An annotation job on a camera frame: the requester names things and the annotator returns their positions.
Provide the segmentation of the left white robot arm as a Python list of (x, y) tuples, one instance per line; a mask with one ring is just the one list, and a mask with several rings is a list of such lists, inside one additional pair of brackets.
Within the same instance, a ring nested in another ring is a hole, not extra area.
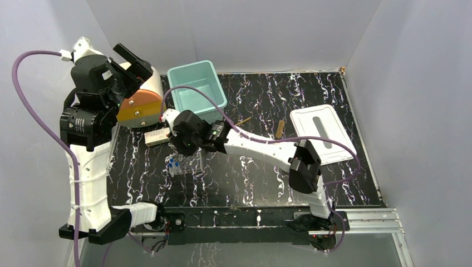
[(75, 88), (65, 99), (60, 117), (71, 188), (70, 217), (58, 231), (63, 239), (88, 238), (90, 243), (103, 245), (125, 237), (139, 225), (152, 231), (166, 225), (166, 216), (153, 201), (123, 206), (108, 203), (107, 174), (117, 114), (123, 101), (154, 73), (149, 62), (122, 44), (114, 50), (127, 60), (127, 67), (95, 50), (85, 37), (79, 38), (71, 52)]

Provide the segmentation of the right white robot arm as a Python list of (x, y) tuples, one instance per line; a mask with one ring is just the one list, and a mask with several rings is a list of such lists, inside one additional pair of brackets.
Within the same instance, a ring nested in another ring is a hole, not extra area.
[(224, 120), (208, 123), (189, 110), (168, 109), (161, 121), (168, 124), (170, 142), (179, 154), (191, 156), (203, 150), (249, 156), (288, 173), (290, 188), (307, 196), (314, 225), (328, 230), (335, 224), (332, 204), (323, 187), (321, 159), (309, 140), (272, 140), (232, 128)]

